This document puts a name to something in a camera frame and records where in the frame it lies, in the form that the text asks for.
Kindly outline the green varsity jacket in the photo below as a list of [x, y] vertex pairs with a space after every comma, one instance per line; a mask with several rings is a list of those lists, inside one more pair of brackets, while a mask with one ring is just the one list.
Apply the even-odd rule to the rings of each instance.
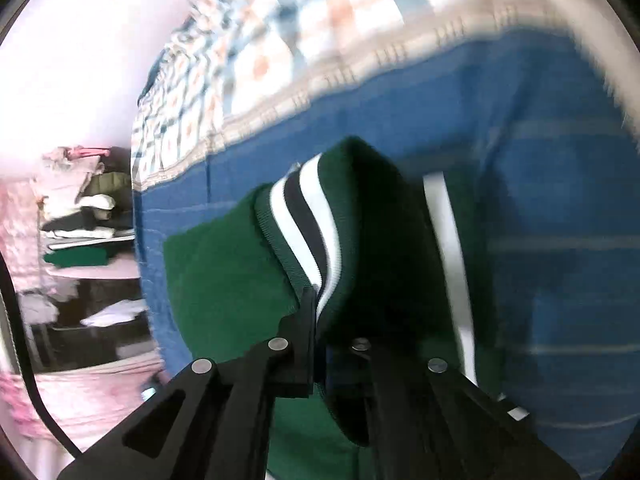
[[358, 338], [441, 358], [498, 396], [496, 309], [468, 170], [413, 178], [350, 138], [164, 245], [168, 296], [197, 358], [242, 356], [317, 293], [317, 385], [274, 407], [278, 479], [369, 479]]

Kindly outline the pile of folded clothes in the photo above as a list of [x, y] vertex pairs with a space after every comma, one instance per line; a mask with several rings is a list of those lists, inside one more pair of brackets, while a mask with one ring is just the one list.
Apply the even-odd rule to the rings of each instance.
[[119, 146], [57, 148], [42, 156], [32, 188], [46, 264], [105, 266], [116, 255], [134, 255], [130, 158]]

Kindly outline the white garment on shelf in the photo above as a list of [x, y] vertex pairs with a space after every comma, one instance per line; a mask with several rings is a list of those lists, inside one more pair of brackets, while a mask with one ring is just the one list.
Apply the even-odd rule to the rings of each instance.
[[99, 310], [88, 318], [83, 318], [80, 324], [85, 327], [104, 328], [134, 321], [140, 314], [148, 310], [143, 299], [120, 300], [116, 304]]

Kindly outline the pink cloth shelf cover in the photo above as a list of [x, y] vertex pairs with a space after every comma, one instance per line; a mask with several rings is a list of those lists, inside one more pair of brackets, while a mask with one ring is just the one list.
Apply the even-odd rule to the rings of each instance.
[[58, 268], [43, 264], [37, 273], [38, 280], [68, 278], [69, 280], [127, 281], [140, 278], [140, 269], [133, 254], [116, 255], [105, 266], [70, 266]]

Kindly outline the blue striped bed sheet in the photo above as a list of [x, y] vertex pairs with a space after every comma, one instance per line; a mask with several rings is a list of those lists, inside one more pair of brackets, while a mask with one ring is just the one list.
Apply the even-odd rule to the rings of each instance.
[[519, 28], [397, 66], [134, 194], [142, 289], [166, 368], [194, 357], [168, 296], [168, 237], [222, 217], [343, 141], [406, 178], [468, 170], [486, 246], [499, 394], [583, 479], [634, 479], [639, 155], [567, 36]]

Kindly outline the checkered quilt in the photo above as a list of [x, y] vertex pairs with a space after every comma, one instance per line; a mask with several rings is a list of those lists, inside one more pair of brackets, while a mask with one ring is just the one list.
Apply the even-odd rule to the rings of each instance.
[[190, 0], [138, 102], [137, 191], [319, 96], [518, 26], [567, 28], [549, 0]]

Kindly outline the white fleece blanket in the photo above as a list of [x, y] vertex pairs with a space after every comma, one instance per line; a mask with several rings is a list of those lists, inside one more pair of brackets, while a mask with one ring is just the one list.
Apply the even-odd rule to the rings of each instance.
[[605, 89], [639, 130], [639, 23], [622, 0], [549, 0], [598, 66]]

